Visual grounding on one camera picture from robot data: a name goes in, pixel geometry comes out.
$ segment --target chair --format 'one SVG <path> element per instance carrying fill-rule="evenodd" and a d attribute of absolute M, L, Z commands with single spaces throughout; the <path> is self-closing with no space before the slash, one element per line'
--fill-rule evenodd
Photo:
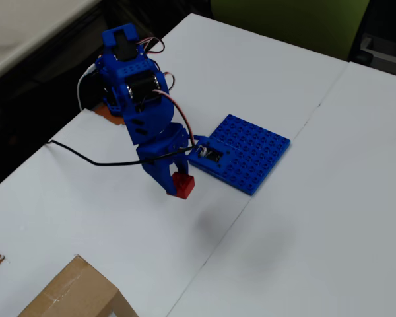
<path fill-rule="evenodd" d="M 211 0 L 216 20 L 346 60 L 369 0 Z"/>

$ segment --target cardboard box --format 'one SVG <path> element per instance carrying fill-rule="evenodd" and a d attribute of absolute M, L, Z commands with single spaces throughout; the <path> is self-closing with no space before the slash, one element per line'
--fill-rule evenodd
<path fill-rule="evenodd" d="M 138 317 L 119 289 L 76 256 L 20 317 Z"/>

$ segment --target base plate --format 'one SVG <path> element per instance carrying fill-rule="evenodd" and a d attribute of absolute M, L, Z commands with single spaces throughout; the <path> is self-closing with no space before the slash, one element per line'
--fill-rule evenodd
<path fill-rule="evenodd" d="M 188 156 L 193 166 L 253 195 L 287 150 L 290 140 L 229 114 L 201 148 Z"/>

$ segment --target red block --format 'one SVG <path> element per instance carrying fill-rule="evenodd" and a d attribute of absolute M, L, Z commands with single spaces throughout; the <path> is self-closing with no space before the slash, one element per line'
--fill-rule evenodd
<path fill-rule="evenodd" d="M 187 199 L 195 186 L 195 179 L 193 176 L 187 174 L 179 174 L 174 172 L 172 175 L 173 183 L 176 187 L 176 197 Z"/>

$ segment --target white tabletop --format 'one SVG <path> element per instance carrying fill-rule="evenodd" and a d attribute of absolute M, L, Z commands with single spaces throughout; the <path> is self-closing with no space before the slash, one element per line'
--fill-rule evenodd
<path fill-rule="evenodd" d="M 0 76 L 99 0 L 0 0 Z"/>
<path fill-rule="evenodd" d="M 164 41 L 155 59 L 176 76 L 172 96 L 195 134 L 232 113 L 294 138 L 347 66 L 195 15 Z M 95 161 L 137 159 L 125 127 L 87 110 L 54 139 Z M 41 148 L 0 184 L 0 253 L 9 261 L 0 265 L 0 317 L 17 315 L 74 254 L 139 316 L 166 316 L 250 200 L 194 167 L 190 174 L 184 201 L 140 166 L 96 167 Z"/>
<path fill-rule="evenodd" d="M 350 64 L 178 316 L 396 316 L 395 76 Z"/>

